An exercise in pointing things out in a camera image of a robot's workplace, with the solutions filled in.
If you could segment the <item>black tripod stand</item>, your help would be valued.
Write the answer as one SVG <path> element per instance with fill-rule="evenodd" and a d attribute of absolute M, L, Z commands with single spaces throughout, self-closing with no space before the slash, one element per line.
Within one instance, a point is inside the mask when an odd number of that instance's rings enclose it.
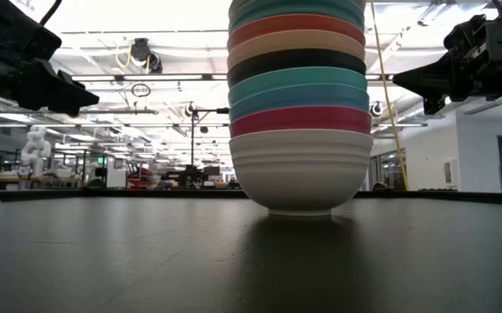
<path fill-rule="evenodd" d="M 219 115 L 228 115 L 230 109 L 227 107 L 224 108 L 218 108 L 218 109 L 198 109 L 192 101 L 189 102 L 187 106 L 187 112 L 190 115 L 191 118 L 191 167 L 193 169 L 196 169 L 197 166 L 195 165 L 195 129 L 197 126 L 197 115 L 199 113 L 204 113 L 204 115 L 199 118 L 199 121 L 202 121 L 205 119 L 210 113 L 216 113 Z"/>

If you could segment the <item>white robot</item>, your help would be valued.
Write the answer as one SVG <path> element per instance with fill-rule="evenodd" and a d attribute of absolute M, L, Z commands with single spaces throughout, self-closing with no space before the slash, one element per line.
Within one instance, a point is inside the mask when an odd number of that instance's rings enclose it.
<path fill-rule="evenodd" d="M 26 133 L 26 143 L 21 149 L 21 165 L 30 168 L 33 176 L 41 176 L 45 158 L 51 156 L 51 143 L 45 139 L 47 129 L 32 126 Z"/>

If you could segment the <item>white bowl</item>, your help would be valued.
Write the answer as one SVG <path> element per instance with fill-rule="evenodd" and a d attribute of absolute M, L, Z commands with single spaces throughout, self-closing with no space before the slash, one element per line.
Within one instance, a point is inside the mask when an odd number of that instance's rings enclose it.
<path fill-rule="evenodd" d="M 329 216 L 359 191 L 373 138 L 348 130 L 273 130 L 230 140 L 244 193 L 272 215 Z"/>

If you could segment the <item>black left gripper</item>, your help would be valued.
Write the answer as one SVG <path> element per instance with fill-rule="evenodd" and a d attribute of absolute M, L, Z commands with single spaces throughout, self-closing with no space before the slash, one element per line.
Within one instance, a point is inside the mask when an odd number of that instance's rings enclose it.
<path fill-rule="evenodd" d="M 0 97 L 11 98 L 12 84 L 21 80 L 22 108 L 47 108 L 77 117 L 81 108 L 97 104 L 99 97 L 47 62 L 62 41 L 45 24 L 61 3 L 54 0 L 37 22 L 10 0 L 0 0 Z"/>

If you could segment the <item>peach orange bowl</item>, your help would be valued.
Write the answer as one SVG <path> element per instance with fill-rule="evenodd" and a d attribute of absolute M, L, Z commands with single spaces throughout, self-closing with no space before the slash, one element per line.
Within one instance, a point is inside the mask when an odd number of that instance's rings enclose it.
<path fill-rule="evenodd" d="M 351 54 L 365 60 L 365 47 L 358 40 L 327 30 L 287 30 L 245 41 L 229 52 L 227 67 L 259 55 L 281 50 L 321 49 Z"/>

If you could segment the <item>blue bowl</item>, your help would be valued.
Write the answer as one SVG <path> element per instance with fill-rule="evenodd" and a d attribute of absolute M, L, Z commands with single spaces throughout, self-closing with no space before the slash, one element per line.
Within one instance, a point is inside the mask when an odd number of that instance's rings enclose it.
<path fill-rule="evenodd" d="M 298 84 L 262 91 L 231 104 L 230 122 L 266 110 L 302 106 L 342 106 L 368 111 L 366 91 L 341 83 Z"/>

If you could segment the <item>black aluminium table frame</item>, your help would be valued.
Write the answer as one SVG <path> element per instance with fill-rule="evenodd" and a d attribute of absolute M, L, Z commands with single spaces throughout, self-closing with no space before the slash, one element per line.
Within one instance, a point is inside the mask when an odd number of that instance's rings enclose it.
<path fill-rule="evenodd" d="M 57 190 L 0 190 L 0 202 L 62 199 L 76 197 L 142 197 L 142 198 L 210 198 L 246 199 L 242 190 L 113 190 L 113 189 L 57 189 Z M 434 199 L 473 203 L 502 204 L 502 193 L 428 191 L 359 191 L 357 199 Z"/>

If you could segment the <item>dark green bowl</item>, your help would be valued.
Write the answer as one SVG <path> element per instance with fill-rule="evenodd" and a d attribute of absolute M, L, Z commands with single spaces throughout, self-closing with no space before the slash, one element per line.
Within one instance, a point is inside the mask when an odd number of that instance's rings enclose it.
<path fill-rule="evenodd" d="M 234 16 L 229 17 L 228 32 L 244 26 L 247 23 L 257 21 L 265 17 L 287 14 L 314 14 L 336 17 L 354 24 L 361 30 L 365 25 L 365 10 L 358 10 L 347 4 L 345 7 L 334 3 L 305 3 L 301 1 L 287 1 L 281 3 L 260 3 L 255 1 L 245 5 Z"/>

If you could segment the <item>turquoise bowl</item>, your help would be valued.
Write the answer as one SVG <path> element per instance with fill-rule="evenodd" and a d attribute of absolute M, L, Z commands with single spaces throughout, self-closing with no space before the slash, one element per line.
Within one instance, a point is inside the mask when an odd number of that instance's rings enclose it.
<path fill-rule="evenodd" d="M 367 90 L 364 74 L 337 67 L 311 66 L 265 72 L 246 78 L 230 86 L 229 104 L 243 100 L 259 92 L 301 84 L 340 83 Z"/>

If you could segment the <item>black bowl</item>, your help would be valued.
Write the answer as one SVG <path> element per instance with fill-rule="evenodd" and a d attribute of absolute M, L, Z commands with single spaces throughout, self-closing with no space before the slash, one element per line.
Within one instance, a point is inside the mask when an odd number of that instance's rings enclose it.
<path fill-rule="evenodd" d="M 226 75 L 229 87 L 245 79 L 274 70 L 325 66 L 356 71 L 364 75 L 365 62 L 351 54 L 322 49 L 279 50 L 250 57 L 230 68 Z"/>

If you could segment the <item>magenta bowl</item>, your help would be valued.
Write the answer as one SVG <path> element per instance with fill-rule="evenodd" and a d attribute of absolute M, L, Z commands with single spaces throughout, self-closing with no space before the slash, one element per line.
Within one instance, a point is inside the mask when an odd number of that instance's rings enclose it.
<path fill-rule="evenodd" d="M 345 106 L 298 106 L 265 110 L 230 122 L 232 137 L 274 130 L 349 130 L 369 134 L 371 115 Z"/>

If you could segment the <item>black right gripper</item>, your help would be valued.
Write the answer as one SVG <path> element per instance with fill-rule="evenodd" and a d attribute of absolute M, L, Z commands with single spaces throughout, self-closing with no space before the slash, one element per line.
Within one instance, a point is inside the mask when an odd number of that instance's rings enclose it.
<path fill-rule="evenodd" d="M 502 7 L 493 20 L 476 15 L 456 25 L 444 39 L 447 53 L 438 61 L 395 74 L 392 82 L 423 100 L 424 113 L 437 114 L 445 98 L 502 97 Z"/>

